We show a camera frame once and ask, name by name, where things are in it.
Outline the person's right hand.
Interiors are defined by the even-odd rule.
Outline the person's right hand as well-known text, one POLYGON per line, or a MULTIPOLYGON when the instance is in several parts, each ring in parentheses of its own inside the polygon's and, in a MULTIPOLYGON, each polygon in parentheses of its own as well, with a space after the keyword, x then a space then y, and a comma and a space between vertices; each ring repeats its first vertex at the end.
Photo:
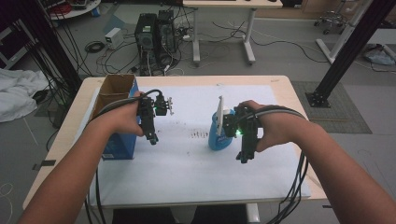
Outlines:
POLYGON ((275 112, 259 116, 263 136, 256 146, 257 152, 289 142, 298 142, 298 125, 305 119, 285 112, 275 112))

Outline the white stand frame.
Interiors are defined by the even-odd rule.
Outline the white stand frame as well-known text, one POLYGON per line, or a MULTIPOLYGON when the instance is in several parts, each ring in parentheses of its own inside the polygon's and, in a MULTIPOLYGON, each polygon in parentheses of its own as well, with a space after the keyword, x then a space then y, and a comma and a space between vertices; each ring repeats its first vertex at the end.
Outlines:
POLYGON ((340 50, 350 38, 353 31, 357 28, 357 25, 361 21, 362 16, 367 11, 368 7, 372 4, 373 0, 341 0, 340 4, 334 11, 339 10, 342 13, 342 9, 346 2, 355 2, 358 9, 350 20, 346 20, 346 28, 344 32, 340 34, 332 48, 329 49, 322 39, 319 38, 316 40, 317 45, 319 46, 329 63, 333 63, 335 61, 340 50))

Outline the white table mat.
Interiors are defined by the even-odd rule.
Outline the white table mat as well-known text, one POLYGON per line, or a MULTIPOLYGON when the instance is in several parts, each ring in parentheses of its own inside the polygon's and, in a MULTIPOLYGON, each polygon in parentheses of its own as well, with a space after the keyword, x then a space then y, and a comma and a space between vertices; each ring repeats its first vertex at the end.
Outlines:
POLYGON ((223 150, 208 145, 218 104, 232 108, 245 100, 276 103, 268 85, 164 86, 173 112, 155 118, 159 141, 136 140, 130 160, 101 161, 90 201, 103 207, 253 202, 283 199, 299 157, 292 144, 271 147, 247 163, 237 154, 240 136, 223 150))

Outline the black floor tape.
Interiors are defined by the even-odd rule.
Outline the black floor tape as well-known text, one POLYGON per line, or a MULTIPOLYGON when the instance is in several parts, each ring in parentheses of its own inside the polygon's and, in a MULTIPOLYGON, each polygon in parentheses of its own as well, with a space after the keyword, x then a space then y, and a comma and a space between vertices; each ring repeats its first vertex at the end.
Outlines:
POLYGON ((41 169, 42 167, 54 166, 55 163, 56 163, 56 160, 44 160, 44 161, 42 161, 42 162, 40 162, 40 163, 35 163, 35 164, 33 165, 32 170, 34 170, 34 171, 40 171, 40 169, 41 169))

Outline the white cloth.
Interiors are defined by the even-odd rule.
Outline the white cloth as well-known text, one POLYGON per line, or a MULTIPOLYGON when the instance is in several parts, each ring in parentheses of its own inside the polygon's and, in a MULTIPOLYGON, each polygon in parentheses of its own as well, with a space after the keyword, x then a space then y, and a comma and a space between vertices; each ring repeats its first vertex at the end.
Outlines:
POLYGON ((48 87, 41 71, 0 68, 0 122, 19 119, 36 110, 33 96, 48 87))

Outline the person's black trousers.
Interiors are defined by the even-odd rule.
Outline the person's black trousers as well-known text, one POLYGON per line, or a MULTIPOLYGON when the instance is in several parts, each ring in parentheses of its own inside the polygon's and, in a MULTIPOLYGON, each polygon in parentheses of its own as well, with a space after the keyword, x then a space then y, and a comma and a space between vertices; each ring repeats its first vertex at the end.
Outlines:
MULTIPOLYGON (((170 207, 114 209, 112 224, 180 224, 170 207)), ((242 204, 198 205, 190 224, 248 224, 242 204)))

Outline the black metal post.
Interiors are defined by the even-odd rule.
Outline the black metal post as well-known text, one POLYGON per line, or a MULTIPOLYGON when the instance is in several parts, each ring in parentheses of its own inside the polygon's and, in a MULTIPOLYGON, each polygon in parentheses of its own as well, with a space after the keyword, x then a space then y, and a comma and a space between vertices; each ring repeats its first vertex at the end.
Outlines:
POLYGON ((340 52, 324 78, 313 92, 307 92, 305 97, 311 107, 329 107, 328 98, 337 83, 346 73, 362 48, 374 35, 380 23, 396 6, 396 0, 373 0, 363 13, 351 36, 341 47, 340 52))
POLYGON ((38 0, 16 0, 16 6, 21 11, 24 24, 42 44, 52 63, 56 66, 67 89, 77 93, 82 80, 61 46, 50 19, 38 0))

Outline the black computer tower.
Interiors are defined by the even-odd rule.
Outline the black computer tower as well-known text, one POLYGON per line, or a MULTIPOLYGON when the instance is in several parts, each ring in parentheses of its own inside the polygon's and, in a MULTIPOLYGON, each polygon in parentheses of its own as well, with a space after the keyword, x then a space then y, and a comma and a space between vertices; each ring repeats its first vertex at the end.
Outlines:
POLYGON ((139 15, 134 30, 135 42, 140 58, 140 75, 142 77, 152 76, 154 66, 157 64, 159 49, 156 20, 156 14, 142 13, 139 15))
POLYGON ((175 53, 177 51, 174 19, 173 10, 160 10, 158 13, 157 22, 161 47, 159 62, 162 61, 165 55, 169 55, 170 53, 175 53))

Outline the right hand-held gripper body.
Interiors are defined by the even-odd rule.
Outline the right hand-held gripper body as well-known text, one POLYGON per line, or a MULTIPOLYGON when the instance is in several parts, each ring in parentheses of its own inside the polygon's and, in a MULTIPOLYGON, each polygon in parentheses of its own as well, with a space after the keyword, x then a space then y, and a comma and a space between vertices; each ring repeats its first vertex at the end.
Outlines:
POLYGON ((224 97, 219 97, 217 109, 217 136, 244 137, 257 136, 259 122, 256 121, 254 112, 246 106, 235 106, 229 109, 224 106, 224 97))

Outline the white desk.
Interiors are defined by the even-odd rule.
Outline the white desk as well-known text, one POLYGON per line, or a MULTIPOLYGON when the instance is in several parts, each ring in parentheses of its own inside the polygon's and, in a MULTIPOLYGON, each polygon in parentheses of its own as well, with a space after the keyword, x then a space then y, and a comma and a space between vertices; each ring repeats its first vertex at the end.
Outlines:
POLYGON ((199 65, 201 62, 200 41, 198 37, 200 9, 213 12, 216 8, 220 8, 222 12, 226 10, 236 12, 239 9, 246 11, 247 29, 246 34, 243 35, 242 43, 246 51, 247 62, 254 64, 256 58, 250 44, 250 38, 256 11, 259 8, 282 8, 283 4, 280 0, 183 0, 183 6, 191 7, 193 11, 192 61, 195 65, 199 65))

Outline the blue cardboard box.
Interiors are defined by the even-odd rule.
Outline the blue cardboard box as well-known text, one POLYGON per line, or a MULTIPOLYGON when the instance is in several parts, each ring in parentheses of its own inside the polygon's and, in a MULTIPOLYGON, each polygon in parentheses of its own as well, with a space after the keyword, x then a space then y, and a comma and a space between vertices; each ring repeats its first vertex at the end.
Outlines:
MULTIPOLYGON (((92 118, 106 105, 134 96, 138 91, 134 75, 107 75, 99 89, 92 110, 92 118)), ((136 136, 130 133, 113 133, 107 141, 104 160, 131 160, 134 157, 136 136)))

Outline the person's left hand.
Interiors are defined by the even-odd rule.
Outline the person's left hand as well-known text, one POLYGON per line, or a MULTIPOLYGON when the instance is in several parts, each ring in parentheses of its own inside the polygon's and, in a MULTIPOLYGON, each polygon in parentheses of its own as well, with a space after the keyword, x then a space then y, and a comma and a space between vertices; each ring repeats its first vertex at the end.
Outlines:
POLYGON ((132 133, 143 136, 137 119, 138 102, 128 103, 106 113, 113 133, 132 133))

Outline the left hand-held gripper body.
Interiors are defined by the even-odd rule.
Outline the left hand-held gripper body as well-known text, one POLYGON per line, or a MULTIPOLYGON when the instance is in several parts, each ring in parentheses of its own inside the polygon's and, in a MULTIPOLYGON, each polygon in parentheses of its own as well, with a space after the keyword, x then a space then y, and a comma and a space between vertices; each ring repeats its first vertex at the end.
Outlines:
POLYGON ((156 116, 166 116, 167 113, 173 114, 172 98, 165 99, 160 93, 155 99, 152 99, 147 94, 142 94, 138 100, 137 115, 141 120, 141 127, 144 132, 153 132, 154 118, 156 116))

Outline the office chair base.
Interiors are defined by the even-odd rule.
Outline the office chair base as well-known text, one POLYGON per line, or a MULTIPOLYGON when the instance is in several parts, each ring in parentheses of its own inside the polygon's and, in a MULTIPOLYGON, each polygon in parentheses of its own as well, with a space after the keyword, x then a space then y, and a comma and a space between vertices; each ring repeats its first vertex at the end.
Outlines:
POLYGON ((346 17, 339 11, 326 11, 315 22, 314 26, 323 26, 322 33, 328 35, 332 31, 336 31, 339 35, 344 32, 347 25, 346 17))

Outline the round white table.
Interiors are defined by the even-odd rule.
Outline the round white table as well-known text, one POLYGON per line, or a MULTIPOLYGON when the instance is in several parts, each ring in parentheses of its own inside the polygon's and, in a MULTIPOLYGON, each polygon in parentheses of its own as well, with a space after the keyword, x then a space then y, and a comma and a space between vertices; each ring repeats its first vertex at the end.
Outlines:
POLYGON ((50 18, 64 20, 85 13, 98 14, 97 8, 101 0, 39 0, 41 6, 48 12, 50 18))

